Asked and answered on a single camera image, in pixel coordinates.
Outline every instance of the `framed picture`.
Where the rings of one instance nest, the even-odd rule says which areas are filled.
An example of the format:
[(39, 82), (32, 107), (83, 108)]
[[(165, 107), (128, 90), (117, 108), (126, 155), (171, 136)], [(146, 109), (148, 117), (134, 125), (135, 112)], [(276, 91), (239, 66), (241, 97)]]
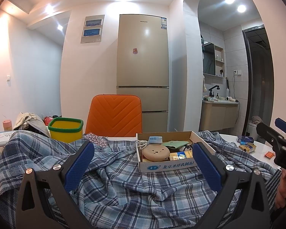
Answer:
[(102, 19), (86, 21), (85, 27), (94, 27), (102, 25)]
[(101, 42), (105, 15), (86, 16), (81, 43)]
[(101, 34), (101, 29), (100, 28), (96, 28), (96, 29), (86, 29), (83, 32), (83, 37), (87, 37), (87, 36), (98, 36)]

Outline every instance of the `refrigerator door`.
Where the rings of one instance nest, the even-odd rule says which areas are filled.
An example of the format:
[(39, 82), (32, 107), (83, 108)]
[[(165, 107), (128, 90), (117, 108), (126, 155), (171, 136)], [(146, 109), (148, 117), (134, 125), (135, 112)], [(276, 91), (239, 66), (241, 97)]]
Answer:
[(168, 112), (142, 113), (144, 132), (166, 132)]
[(168, 86), (167, 30), (161, 17), (120, 15), (117, 86)]
[(138, 96), (143, 112), (168, 110), (168, 88), (117, 88), (116, 93)]

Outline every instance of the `doorway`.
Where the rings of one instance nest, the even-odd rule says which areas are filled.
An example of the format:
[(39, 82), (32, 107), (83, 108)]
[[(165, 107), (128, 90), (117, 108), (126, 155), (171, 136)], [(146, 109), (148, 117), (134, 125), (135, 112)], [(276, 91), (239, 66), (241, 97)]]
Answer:
[(256, 133), (256, 125), (270, 126), (274, 101), (274, 70), (264, 25), (243, 30), (249, 74), (248, 105), (243, 135), (265, 143)]

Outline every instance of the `bottle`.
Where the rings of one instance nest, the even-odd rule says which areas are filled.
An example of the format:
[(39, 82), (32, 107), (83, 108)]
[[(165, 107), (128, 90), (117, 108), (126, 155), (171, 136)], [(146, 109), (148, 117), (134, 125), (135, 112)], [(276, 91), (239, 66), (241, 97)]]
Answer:
[(3, 124), (4, 131), (12, 131), (13, 130), (11, 120), (5, 120), (5, 121), (3, 121), (2, 124)]

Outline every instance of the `human hand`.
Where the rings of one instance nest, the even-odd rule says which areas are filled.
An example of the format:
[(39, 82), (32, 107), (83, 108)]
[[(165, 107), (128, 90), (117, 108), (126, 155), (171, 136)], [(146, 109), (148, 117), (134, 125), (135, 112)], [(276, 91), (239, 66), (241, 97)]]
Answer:
[(277, 209), (283, 208), (286, 206), (286, 170), (282, 170), (280, 184), (278, 186), (277, 194), (275, 197), (275, 206)]

